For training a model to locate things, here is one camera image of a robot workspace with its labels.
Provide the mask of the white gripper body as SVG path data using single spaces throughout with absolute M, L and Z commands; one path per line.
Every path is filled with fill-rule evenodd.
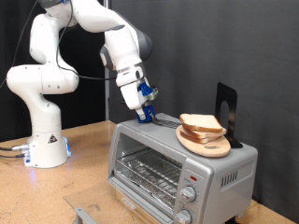
M 122 97 L 130 109 L 138 109 L 148 101 L 148 97 L 138 89 L 137 82 L 130 83 L 121 87 Z

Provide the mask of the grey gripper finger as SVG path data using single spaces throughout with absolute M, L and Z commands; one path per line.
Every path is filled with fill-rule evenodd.
M 146 115 L 145 115 L 145 112 L 143 110 L 142 107 L 139 107 L 136 111 L 136 114 L 137 114 L 137 117 L 140 119 L 140 120 L 145 120 L 146 119 Z

